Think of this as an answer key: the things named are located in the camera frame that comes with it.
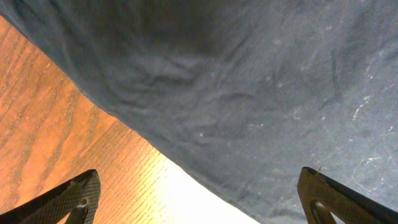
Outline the navy blue garment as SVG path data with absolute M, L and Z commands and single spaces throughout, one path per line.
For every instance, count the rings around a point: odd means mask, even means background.
M 263 223 L 301 168 L 397 209 L 397 2 L 2 1 L 96 106 Z

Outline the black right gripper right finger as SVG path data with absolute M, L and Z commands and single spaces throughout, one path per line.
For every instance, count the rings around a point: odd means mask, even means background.
M 303 167 L 297 192 L 309 223 L 397 224 L 397 212 L 310 168 Z

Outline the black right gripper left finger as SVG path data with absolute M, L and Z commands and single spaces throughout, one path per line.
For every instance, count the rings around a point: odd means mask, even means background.
M 87 170 L 52 190 L 1 215 L 1 223 L 92 224 L 101 195 L 98 172 Z

